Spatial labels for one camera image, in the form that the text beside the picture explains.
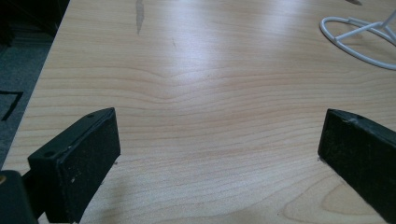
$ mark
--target gray carpet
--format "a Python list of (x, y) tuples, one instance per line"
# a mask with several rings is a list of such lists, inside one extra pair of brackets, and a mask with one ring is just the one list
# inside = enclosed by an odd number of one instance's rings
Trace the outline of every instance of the gray carpet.
[(0, 168), (52, 44), (51, 36), (35, 28), (14, 26), (13, 30), (11, 47), (0, 46)]

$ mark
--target white wire stand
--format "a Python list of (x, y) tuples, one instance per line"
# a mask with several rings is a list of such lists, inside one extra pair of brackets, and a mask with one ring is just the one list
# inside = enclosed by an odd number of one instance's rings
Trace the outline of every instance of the white wire stand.
[[(345, 45), (341, 42), (343, 39), (350, 37), (352, 35), (356, 35), (361, 32), (364, 32), (364, 31), (369, 31), (375, 35), (378, 35), (378, 36), (388, 40), (389, 43), (396, 46), (396, 35), (388, 27), (388, 24), (391, 21), (393, 21), (395, 18), (396, 18), (396, 10), (394, 10), (393, 13), (385, 21), (378, 21), (378, 22), (374, 22), (374, 23), (370, 23), (367, 21), (361, 21), (361, 20), (358, 20), (355, 18), (344, 19), (344, 18), (339, 18), (339, 17), (327, 17), (320, 22), (320, 30), (322, 31), (323, 34), (326, 35), (327, 38), (329, 38), (330, 41), (332, 41), (334, 43), (335, 46), (344, 50), (345, 52), (349, 53), (350, 55), (355, 56), (358, 59), (361, 59), (367, 63), (371, 63), (371, 64), (379, 66), (379, 67), (396, 70), (396, 63), (383, 63), (378, 60), (374, 60), (374, 59), (369, 58), (363, 54), (358, 53), (356, 50), (348, 47), (347, 45)], [(345, 33), (343, 35), (334, 37), (326, 27), (326, 22), (328, 22), (328, 21), (343, 22), (346, 24), (358, 26), (360, 28), (350, 31), (348, 33)]]

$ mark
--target wooden table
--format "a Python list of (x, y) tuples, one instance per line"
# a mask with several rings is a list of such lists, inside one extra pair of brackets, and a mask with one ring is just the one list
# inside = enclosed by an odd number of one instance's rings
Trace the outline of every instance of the wooden table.
[[(5, 169), (114, 106), (121, 156), (81, 223), (384, 223), (317, 153), (329, 107), (396, 130), (396, 73), (318, 28), (396, 8), (361, 4), (72, 0)], [(376, 36), (347, 43), (396, 61)]]

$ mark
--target light wood tabletop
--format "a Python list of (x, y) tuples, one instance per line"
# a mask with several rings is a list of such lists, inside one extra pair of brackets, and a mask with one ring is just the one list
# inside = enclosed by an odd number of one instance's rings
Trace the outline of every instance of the light wood tabletop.
[[(318, 159), (328, 108), (396, 130), (396, 72), (318, 26), (396, 8), (356, 2), (72, 0), (4, 169), (114, 106), (121, 156), (81, 223), (385, 223)], [(396, 62), (375, 35), (346, 43)]]

